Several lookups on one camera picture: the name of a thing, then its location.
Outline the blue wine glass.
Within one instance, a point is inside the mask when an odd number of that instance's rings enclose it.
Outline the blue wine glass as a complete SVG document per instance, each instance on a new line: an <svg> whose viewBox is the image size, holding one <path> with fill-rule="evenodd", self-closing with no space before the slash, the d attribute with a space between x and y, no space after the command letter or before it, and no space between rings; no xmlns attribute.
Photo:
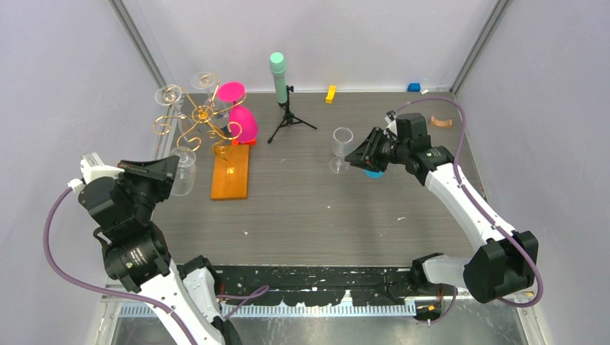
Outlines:
<svg viewBox="0 0 610 345"><path fill-rule="evenodd" d="M376 171L371 171L371 170L364 170L363 172L368 178L371 178L371 179L379 179L379 178L383 177L383 175L384 175L383 171L376 172Z"/></svg>

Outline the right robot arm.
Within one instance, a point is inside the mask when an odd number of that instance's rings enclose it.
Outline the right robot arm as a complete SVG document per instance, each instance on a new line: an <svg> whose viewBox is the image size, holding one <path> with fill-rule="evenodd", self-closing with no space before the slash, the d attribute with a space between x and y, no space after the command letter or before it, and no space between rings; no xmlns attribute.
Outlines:
<svg viewBox="0 0 610 345"><path fill-rule="evenodd" d="M421 114L401 114L385 129L373 128L345 160L375 173L390 164L404 166L442 202L473 247L471 258L434 253L414 260L410 282L415 292L428 295L439 285L452 285L465 288L479 303L489 303L540 284L535 235L518 232L473 192L450 151L432 145Z"/></svg>

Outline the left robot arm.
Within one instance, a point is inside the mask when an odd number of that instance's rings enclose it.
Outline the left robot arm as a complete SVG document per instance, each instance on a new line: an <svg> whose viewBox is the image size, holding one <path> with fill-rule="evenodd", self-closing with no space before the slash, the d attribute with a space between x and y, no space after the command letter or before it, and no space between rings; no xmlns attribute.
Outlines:
<svg viewBox="0 0 610 345"><path fill-rule="evenodd" d="M133 298L146 303L177 344L241 344L217 300L221 280L202 256L177 265L155 206L169 198L178 170L175 155L106 165L95 153L81 157L78 202L98 224L104 269Z"/></svg>

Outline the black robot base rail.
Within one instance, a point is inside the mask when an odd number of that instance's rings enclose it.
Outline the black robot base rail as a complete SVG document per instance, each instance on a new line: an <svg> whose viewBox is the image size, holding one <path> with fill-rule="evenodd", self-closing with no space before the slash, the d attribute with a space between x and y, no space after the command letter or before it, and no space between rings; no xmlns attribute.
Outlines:
<svg viewBox="0 0 610 345"><path fill-rule="evenodd" d="M208 320L414 317L437 320L449 285L425 284L408 267L179 265L177 281Z"/></svg>

